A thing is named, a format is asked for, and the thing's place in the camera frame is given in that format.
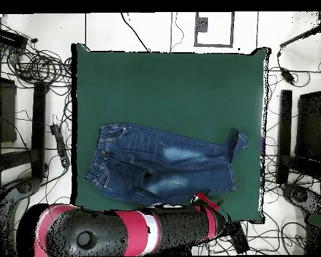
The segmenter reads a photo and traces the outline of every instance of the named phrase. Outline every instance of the green mat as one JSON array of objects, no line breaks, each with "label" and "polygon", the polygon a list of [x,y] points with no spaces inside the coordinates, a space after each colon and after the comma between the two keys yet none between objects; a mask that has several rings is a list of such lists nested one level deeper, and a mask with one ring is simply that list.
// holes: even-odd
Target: green mat
[{"label": "green mat", "polygon": [[89,52],[78,44],[72,51],[78,96],[76,205],[140,207],[100,195],[84,178],[102,124],[131,122],[217,144],[241,129],[249,144],[233,163],[237,191],[220,194],[221,209],[232,220],[262,221],[260,137],[268,49],[254,55],[162,54]]}]

